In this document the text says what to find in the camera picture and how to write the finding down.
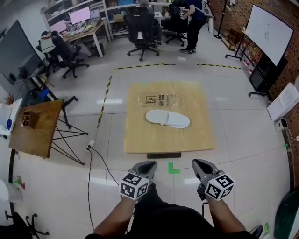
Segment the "slipper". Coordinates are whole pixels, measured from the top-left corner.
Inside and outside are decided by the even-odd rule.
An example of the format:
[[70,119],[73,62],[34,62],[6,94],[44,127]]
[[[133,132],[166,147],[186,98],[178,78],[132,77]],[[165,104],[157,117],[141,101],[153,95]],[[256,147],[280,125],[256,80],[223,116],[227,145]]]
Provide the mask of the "slipper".
[[186,128],[190,124],[187,116],[166,110],[150,110],[146,113],[145,118],[151,123],[168,125],[174,128]]

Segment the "person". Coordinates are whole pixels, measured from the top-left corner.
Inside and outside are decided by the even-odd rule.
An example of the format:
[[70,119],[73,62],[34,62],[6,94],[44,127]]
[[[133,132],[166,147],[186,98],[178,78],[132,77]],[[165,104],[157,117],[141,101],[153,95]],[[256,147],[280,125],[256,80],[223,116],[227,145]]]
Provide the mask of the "person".
[[[223,200],[207,197],[214,227],[194,209],[168,204],[158,196],[156,185],[139,202],[124,197],[114,210],[85,239],[104,238],[221,238],[254,239]],[[127,228],[134,211],[131,230]]]
[[187,33],[188,45],[186,48],[179,51],[182,53],[192,54],[196,52],[198,34],[202,26],[206,23],[206,16],[202,12],[201,0],[186,0],[186,3],[189,10],[183,15],[183,18],[191,16]]
[[[141,7],[147,7],[148,10],[149,10],[149,13],[153,14],[155,16],[154,10],[151,7],[149,7],[149,1],[148,0],[140,0],[139,5]],[[155,36],[157,38],[156,48],[161,49],[163,47],[163,45],[162,45],[162,29],[160,27],[159,21],[156,20],[156,19],[154,21],[154,32],[155,32]]]

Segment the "black sneaker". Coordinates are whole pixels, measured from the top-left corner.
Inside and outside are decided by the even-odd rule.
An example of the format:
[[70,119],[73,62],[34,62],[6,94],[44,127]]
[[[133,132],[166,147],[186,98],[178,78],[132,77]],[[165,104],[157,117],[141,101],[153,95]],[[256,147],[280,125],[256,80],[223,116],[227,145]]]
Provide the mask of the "black sneaker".
[[187,48],[181,49],[181,50],[179,50],[179,51],[182,52],[182,53],[192,54],[192,50],[189,50],[189,49],[187,49]]

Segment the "whiteboard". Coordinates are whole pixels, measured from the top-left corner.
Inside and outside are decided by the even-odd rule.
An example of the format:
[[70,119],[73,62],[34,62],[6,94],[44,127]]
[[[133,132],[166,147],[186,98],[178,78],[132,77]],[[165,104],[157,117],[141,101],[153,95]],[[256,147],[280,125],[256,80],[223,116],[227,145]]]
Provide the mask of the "whiteboard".
[[253,5],[245,34],[277,65],[289,44],[293,29]]

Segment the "hazard tape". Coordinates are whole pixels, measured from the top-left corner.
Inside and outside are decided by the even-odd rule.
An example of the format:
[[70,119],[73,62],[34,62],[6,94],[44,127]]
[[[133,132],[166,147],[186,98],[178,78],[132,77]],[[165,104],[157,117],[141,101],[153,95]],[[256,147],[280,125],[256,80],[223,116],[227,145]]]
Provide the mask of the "hazard tape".
[[234,66],[228,66],[228,65],[211,65],[211,64],[197,64],[197,65],[218,66],[218,67],[227,67],[227,68],[233,68],[233,69],[242,69],[240,67],[234,67]]
[[99,126],[100,126],[100,122],[101,122],[101,119],[102,119],[102,116],[103,116],[103,113],[104,113],[105,101],[106,101],[107,96],[108,96],[108,92],[109,92],[109,88],[110,88],[110,84],[111,84],[111,79],[112,79],[112,76],[110,76],[110,78],[109,78],[109,82],[108,82],[108,85],[107,85],[105,98],[104,98],[103,106],[102,106],[102,109],[101,109],[100,117],[99,117],[99,120],[98,120],[97,128],[99,128]]
[[119,67],[119,68],[115,68],[115,70],[140,68],[140,67],[144,67],[144,66],[156,66],[156,65],[175,65],[175,64],[158,63],[158,64],[147,64],[147,65],[135,65],[135,66],[128,66],[128,67]]

